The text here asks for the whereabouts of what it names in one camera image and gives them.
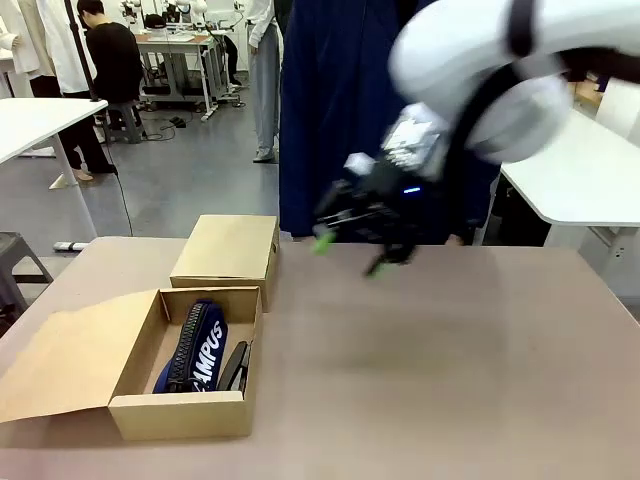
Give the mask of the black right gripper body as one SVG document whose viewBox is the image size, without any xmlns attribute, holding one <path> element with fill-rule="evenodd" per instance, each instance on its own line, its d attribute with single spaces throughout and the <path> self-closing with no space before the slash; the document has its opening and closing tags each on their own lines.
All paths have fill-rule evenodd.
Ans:
<svg viewBox="0 0 640 480">
<path fill-rule="evenodd" d="M 443 245 L 449 240 L 445 181 L 424 179 L 367 155 L 349 156 L 345 167 L 351 183 L 348 208 L 355 217 L 343 226 L 345 242 Z"/>
</svg>

